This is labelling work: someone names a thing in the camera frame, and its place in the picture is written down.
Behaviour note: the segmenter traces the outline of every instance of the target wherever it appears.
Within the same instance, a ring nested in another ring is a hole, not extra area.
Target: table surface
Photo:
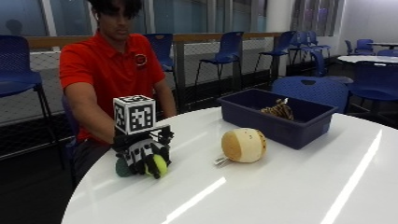
[[[389,56],[351,55],[340,56],[337,60],[345,63],[357,63],[360,61],[372,61],[379,63],[398,63],[398,57]]]
[[[380,45],[380,46],[398,46],[398,43],[389,43],[389,42],[373,42],[369,45]]]
[[[303,149],[268,140],[260,161],[217,168],[221,137],[237,128],[220,108],[159,124],[176,133],[168,174],[118,177],[108,151],[75,190],[64,224],[397,223],[397,130],[335,114],[329,132]]]

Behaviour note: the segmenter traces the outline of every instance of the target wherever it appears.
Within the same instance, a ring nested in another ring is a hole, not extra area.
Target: white wall
[[[398,1],[348,0],[343,15],[340,54],[347,54],[345,40],[353,47],[356,40],[371,38],[375,42],[398,42]]]

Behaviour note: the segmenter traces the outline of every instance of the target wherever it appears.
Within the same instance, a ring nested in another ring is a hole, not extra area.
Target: toy ball
[[[255,162],[265,154],[267,140],[263,132],[256,129],[233,129],[221,139],[225,156],[232,161]]]
[[[166,163],[166,161],[164,161],[164,159],[163,159],[163,156],[162,156],[162,155],[158,155],[158,154],[154,155],[154,161],[155,161],[155,163],[156,163],[158,166],[159,166],[162,176],[164,176],[166,173],[167,173],[167,163]],[[146,165],[146,173],[147,173],[148,175],[152,175],[152,174],[150,173],[150,171],[148,171],[148,166],[147,166],[147,165]]]

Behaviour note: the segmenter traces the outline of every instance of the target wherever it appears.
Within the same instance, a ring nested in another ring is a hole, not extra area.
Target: man
[[[176,103],[151,44],[143,35],[130,34],[142,0],[88,0],[99,30],[87,41],[63,48],[60,79],[74,117],[82,127],[75,151],[78,181],[110,150],[115,137],[114,98],[154,97],[167,118]]]

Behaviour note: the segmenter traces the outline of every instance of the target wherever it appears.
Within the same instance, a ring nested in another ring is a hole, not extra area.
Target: storage bin
[[[295,149],[301,149],[328,132],[332,114],[337,107],[289,97],[288,106],[295,120],[280,118],[260,111],[276,105],[277,99],[288,98],[269,91],[248,90],[220,97],[223,118],[241,128],[261,130],[265,137]]]

